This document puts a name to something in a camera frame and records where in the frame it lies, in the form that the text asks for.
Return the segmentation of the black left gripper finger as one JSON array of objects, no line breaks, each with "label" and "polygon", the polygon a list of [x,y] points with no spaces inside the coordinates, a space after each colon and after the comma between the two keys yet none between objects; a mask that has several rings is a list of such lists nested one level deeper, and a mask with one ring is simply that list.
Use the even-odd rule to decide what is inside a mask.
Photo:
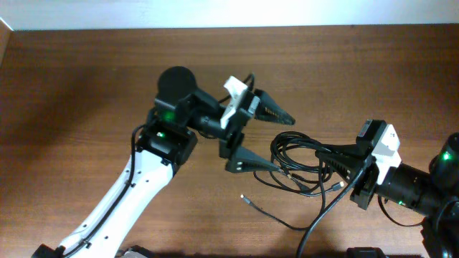
[{"label": "black left gripper finger", "polygon": [[225,170],[230,173],[245,173],[254,171],[279,171],[274,163],[265,160],[242,146],[235,149],[225,165]]},{"label": "black left gripper finger", "polygon": [[282,125],[294,125],[295,119],[282,109],[265,91],[255,89],[260,102],[255,111],[255,119]]}]

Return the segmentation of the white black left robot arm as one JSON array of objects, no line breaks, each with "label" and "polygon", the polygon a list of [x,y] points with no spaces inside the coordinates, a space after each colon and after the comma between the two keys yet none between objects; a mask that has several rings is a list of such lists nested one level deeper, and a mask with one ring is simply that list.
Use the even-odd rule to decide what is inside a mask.
[{"label": "white black left robot arm", "polygon": [[230,173],[279,171],[279,167],[242,146],[251,119],[294,125],[295,119],[254,77],[224,83],[228,104],[199,88],[182,66],[161,73],[154,106],[131,135],[131,155],[116,182],[90,215],[60,245],[41,244],[34,257],[115,257],[128,232],[161,189],[187,162],[202,133],[219,141],[219,157]]}]

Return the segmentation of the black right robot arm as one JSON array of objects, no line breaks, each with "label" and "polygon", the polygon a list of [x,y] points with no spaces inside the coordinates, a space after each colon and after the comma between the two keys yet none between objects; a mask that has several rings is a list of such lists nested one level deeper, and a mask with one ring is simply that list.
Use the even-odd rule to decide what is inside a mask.
[{"label": "black right robot arm", "polygon": [[458,134],[451,134],[424,172],[405,163],[388,170],[377,183],[376,159],[358,156],[355,145],[333,147],[316,157],[337,172],[352,188],[350,199],[367,209],[372,197],[383,199],[424,216],[422,244],[430,257],[458,256]]}]

